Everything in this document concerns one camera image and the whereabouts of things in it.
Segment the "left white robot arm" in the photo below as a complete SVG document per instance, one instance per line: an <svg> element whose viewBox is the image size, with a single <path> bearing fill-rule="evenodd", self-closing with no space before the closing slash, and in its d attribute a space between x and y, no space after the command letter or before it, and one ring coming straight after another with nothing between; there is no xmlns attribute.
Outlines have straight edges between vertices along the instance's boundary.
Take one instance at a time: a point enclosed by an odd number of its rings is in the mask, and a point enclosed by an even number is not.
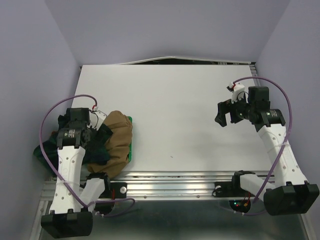
<svg viewBox="0 0 320 240"><path fill-rule="evenodd" d="M93 210L99 197L111 193L104 173L91 174L80 189L81 169L86 149L97 136L107 115L96 108L68 108L67 124L58 131L57 180L53 201L41 226L55 239L89 236Z"/></svg>

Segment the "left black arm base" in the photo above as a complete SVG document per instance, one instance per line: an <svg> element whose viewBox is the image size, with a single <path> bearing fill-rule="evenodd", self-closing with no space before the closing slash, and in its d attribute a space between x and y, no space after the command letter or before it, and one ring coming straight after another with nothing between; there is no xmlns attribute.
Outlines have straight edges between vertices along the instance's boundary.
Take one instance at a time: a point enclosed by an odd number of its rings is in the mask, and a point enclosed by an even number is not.
<svg viewBox="0 0 320 240"><path fill-rule="evenodd" d="M105 190L100 194L100 199L125 199L128 185L126 182L111 182L105 184Z"/></svg>

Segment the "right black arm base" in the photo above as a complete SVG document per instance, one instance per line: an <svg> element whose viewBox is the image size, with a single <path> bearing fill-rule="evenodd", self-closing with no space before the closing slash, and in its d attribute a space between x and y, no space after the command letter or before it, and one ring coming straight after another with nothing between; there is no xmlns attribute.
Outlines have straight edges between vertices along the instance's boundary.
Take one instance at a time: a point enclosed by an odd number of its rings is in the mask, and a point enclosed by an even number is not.
<svg viewBox="0 0 320 240"><path fill-rule="evenodd" d="M212 195L217 198L244 198L248 196L248 192L231 181L216 181Z"/></svg>

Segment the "dark green plaid skirt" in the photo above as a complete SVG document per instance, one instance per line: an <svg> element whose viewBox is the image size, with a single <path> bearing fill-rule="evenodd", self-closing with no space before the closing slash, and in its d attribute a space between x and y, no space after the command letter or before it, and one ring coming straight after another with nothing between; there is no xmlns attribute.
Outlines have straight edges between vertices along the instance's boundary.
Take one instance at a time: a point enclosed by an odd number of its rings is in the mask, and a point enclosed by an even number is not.
<svg viewBox="0 0 320 240"><path fill-rule="evenodd" d="M106 142L110 139L110 137L113 135L112 130L106 125ZM54 166L56 170L58 170L58 152L57 152L57 136L58 132L54 131L51 133L48 140L44 141L43 148L45 153L47 154L50 162ZM98 165L105 165L110 159L110 154L108 153L108 150L105 147L105 144L89 144L82 164L92 164L96 163ZM49 164L47 163L46 159L44 158L41 148L38 145L34 151L33 156L47 169L49 170L54 176L56 175L53 170L50 168Z"/></svg>

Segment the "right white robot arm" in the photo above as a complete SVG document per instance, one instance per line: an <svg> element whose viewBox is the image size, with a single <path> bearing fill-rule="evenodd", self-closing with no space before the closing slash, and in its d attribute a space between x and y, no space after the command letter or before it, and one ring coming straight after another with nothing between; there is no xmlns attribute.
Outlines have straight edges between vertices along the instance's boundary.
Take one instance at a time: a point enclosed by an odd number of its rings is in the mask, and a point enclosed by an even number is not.
<svg viewBox="0 0 320 240"><path fill-rule="evenodd" d="M279 109L271 108L269 88L251 86L246 93L244 85L231 83L227 89L232 97L218 103L214 120L225 127L226 114L229 114L233 124L248 120L254 125L272 163L274 183L252 171L239 170L230 182L216 187L213 196L240 197L248 193L261 200L271 216L307 213L320 195L320 190L316 184L309 183L300 170L286 139L289 129L283 114Z"/></svg>

